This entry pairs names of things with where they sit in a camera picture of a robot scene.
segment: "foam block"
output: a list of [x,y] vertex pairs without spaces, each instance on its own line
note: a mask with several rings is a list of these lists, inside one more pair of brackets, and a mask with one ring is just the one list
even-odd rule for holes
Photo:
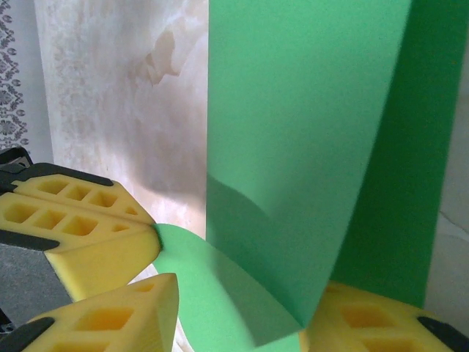
[[423,323],[422,309],[331,282],[309,327],[302,352],[451,352]]
[[0,229],[0,302],[16,326],[126,285],[160,251],[148,225],[14,193],[0,196]]
[[157,275],[40,315],[0,340],[0,351],[169,352],[178,306],[176,275]]
[[0,170],[0,188],[151,225],[152,217],[116,181],[53,164]]

